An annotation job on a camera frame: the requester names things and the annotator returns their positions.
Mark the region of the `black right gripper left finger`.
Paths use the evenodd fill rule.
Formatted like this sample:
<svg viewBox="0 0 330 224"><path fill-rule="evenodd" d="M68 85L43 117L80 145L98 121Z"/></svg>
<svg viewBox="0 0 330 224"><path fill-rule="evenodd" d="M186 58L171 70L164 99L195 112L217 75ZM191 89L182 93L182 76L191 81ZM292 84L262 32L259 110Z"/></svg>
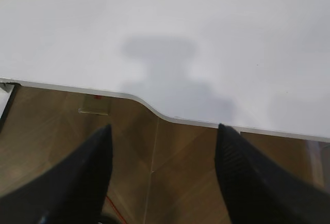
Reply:
<svg viewBox="0 0 330 224"><path fill-rule="evenodd" d="M1 223L113 223L102 214L112 158L106 125L51 170L1 197Z"/></svg>

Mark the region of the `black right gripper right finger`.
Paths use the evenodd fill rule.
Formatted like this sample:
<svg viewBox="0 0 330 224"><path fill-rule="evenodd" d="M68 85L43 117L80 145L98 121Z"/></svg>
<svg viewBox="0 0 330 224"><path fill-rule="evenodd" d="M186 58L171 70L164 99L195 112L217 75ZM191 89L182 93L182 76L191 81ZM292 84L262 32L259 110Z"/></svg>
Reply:
<svg viewBox="0 0 330 224"><path fill-rule="evenodd" d="M219 124L214 164L232 223L329 223L329 194L267 158Z"/></svg>

